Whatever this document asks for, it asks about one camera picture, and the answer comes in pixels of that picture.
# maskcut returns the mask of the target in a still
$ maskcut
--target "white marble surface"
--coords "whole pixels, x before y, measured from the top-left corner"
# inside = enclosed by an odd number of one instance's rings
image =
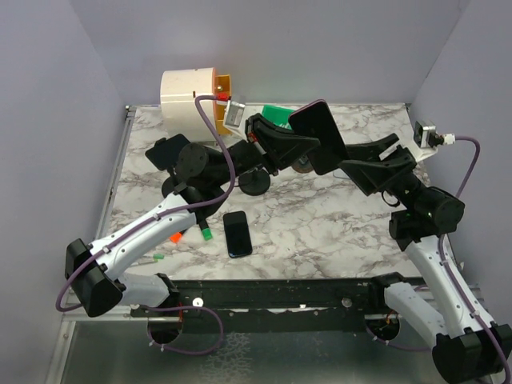
[[[412,135],[402,104],[330,107],[347,144],[393,132],[401,138]],[[260,110],[248,107],[246,115]],[[139,107],[114,197],[110,231],[162,200],[160,187],[167,173],[154,168],[144,153],[167,136],[160,109]],[[426,178],[421,166],[419,172]],[[362,278],[391,271],[419,276],[388,234],[392,208],[380,195],[366,197],[350,180],[332,174],[298,174],[292,169],[271,182],[269,191],[256,198],[235,189],[208,220],[213,240],[205,242],[195,226],[179,244],[168,241],[149,253],[164,254],[164,260],[128,271],[163,272],[173,279]],[[222,216],[235,210],[247,214],[254,252],[232,259],[226,251]]]

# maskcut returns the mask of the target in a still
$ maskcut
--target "green object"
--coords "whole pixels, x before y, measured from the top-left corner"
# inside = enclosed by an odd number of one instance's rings
[[[203,238],[207,241],[214,238],[214,236],[211,234],[210,228],[205,228],[204,230],[201,231],[201,233],[202,233]]]
[[[290,124],[288,124],[288,117],[294,112],[288,108],[281,108],[280,106],[264,106],[262,116],[267,120],[270,120],[276,126],[291,130]]]

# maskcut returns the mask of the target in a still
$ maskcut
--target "phone screen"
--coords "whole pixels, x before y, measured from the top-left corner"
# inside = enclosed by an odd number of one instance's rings
[[[288,123],[296,134],[320,140],[321,146],[307,153],[317,174],[336,170],[342,160],[349,159],[345,143],[325,100],[317,100],[296,110],[288,118]]]
[[[231,258],[240,258],[253,253],[250,242],[247,216],[243,211],[230,212],[223,217],[227,252]]]

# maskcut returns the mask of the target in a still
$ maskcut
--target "cream-colored roll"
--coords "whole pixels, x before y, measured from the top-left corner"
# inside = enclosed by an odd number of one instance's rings
[[[184,134],[192,142],[214,140],[199,116],[194,98],[202,94],[216,93],[215,76],[215,68],[167,70],[163,73],[160,84],[160,104],[163,122],[170,137]],[[205,100],[201,102],[201,106],[215,126],[215,103]]]

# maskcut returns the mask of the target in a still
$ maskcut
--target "gray wall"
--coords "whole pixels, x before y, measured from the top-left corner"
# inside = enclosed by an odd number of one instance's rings
[[[412,102],[467,0],[70,0],[127,104],[216,66],[250,101]]]
[[[480,282],[493,315],[512,323],[512,2],[473,0],[414,100],[413,120],[430,118],[441,132],[472,135],[481,160],[462,200],[465,217],[450,236],[465,275]],[[432,181],[455,192],[473,147],[442,148],[429,163]]]
[[[124,108],[65,0],[0,13],[0,378],[44,382],[66,244],[91,239]]]

